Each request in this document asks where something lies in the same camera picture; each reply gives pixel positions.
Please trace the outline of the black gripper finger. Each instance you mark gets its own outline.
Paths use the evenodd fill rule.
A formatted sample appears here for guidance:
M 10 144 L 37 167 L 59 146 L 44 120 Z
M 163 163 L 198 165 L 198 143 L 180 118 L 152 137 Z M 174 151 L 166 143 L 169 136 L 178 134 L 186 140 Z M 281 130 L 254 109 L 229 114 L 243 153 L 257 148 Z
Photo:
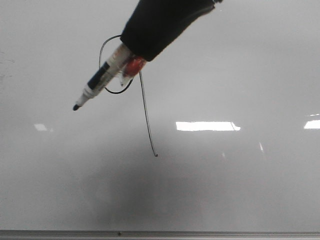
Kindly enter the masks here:
M 199 17 L 215 8 L 214 0 L 140 0 L 120 40 L 148 62 L 156 58 Z

